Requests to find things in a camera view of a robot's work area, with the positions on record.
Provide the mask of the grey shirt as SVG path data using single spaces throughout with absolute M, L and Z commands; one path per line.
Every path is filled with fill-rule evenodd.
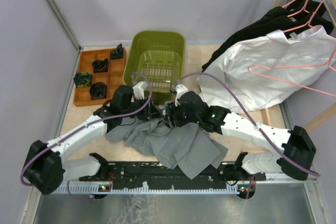
M 121 125 L 106 134 L 106 139 L 124 141 L 125 146 L 144 156 L 155 156 L 169 169 L 178 167 L 189 179 L 210 165 L 218 168 L 228 152 L 228 148 L 211 139 L 197 124 L 171 129 L 162 119 L 124 118 Z

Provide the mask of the white shirt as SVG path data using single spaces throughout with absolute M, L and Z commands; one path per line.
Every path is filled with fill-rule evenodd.
M 282 30 L 235 43 L 199 77 L 203 100 L 235 113 L 280 104 L 327 70 L 335 38 L 317 25 L 286 37 Z

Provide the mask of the pink hanger of grey shirt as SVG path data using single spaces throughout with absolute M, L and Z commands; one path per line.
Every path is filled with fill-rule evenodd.
M 335 48 L 325 59 L 325 62 L 312 65 L 284 65 L 284 66 L 263 66 L 250 65 L 248 72 L 260 77 L 265 77 L 273 81 L 282 82 L 288 85 L 296 86 L 301 89 L 311 90 L 330 97 L 335 97 L 335 93 L 312 88 L 310 85 L 316 82 L 328 69 L 335 72 L 334 63 Z

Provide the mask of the pink hanger of white shirt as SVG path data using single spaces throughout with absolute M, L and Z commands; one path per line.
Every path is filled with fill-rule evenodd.
M 312 13 L 309 13 L 310 16 L 309 16 L 309 19 L 302 25 L 299 25 L 297 27 L 293 27 L 293 28 L 290 28 L 290 29 L 287 29 L 287 30 L 284 30 L 283 32 L 284 33 L 288 33 L 290 31 L 294 31 L 294 30 L 297 30 L 297 29 L 300 29 L 302 27 L 310 27 L 310 28 L 314 28 L 313 26 L 311 26 L 311 21 L 313 20 L 313 18 L 315 17 L 316 13 L 318 12 L 319 8 L 326 2 L 327 0 L 322 0 L 319 5 L 317 6 L 317 8 L 312 12 Z

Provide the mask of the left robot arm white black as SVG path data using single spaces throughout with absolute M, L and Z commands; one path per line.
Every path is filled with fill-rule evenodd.
M 46 143 L 35 141 L 28 150 L 20 175 L 22 184 L 49 195 L 65 180 L 85 176 L 106 179 L 109 167 L 100 155 L 91 154 L 73 161 L 69 157 L 94 139 L 119 129 L 124 118 L 145 121 L 160 116 L 151 97 L 145 96 L 146 89 L 151 90 L 152 87 L 145 81 L 133 87 L 121 85 L 111 100 L 78 127 Z

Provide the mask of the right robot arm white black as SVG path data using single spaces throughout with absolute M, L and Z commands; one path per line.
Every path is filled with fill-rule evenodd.
M 300 126 L 289 130 L 253 123 L 227 108 L 207 105 L 193 91 L 178 94 L 175 101 L 165 104 L 163 113 L 170 127 L 195 123 L 206 132 L 237 137 L 265 148 L 264 153 L 239 155 L 234 167 L 239 179 L 256 173 L 284 173 L 305 181 L 312 174 L 316 147 Z

